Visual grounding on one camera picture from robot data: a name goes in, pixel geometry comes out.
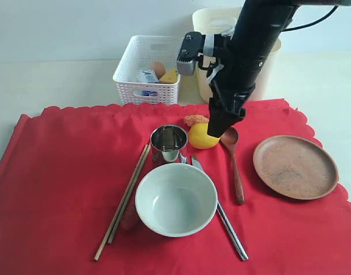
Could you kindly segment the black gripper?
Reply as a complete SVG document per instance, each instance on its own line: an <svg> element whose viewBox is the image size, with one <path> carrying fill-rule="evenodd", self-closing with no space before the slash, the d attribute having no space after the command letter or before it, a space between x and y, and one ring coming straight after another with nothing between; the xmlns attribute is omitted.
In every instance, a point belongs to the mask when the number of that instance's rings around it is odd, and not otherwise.
<svg viewBox="0 0 351 275"><path fill-rule="evenodd" d="M255 89L263 67L261 58L218 57L208 72L213 97L209 99L208 135L221 137L234 124L244 120L244 103Z"/></svg>

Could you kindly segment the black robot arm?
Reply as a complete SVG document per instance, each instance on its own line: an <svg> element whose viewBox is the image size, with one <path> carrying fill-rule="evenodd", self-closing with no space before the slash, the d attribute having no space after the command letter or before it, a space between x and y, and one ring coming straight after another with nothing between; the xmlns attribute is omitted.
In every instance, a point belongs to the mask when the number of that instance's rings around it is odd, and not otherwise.
<svg viewBox="0 0 351 275"><path fill-rule="evenodd" d="M304 5L351 6L351 1L245 1L231 36L214 37L216 59L207 72L208 135L219 138L246 116L243 105L281 32Z"/></svg>

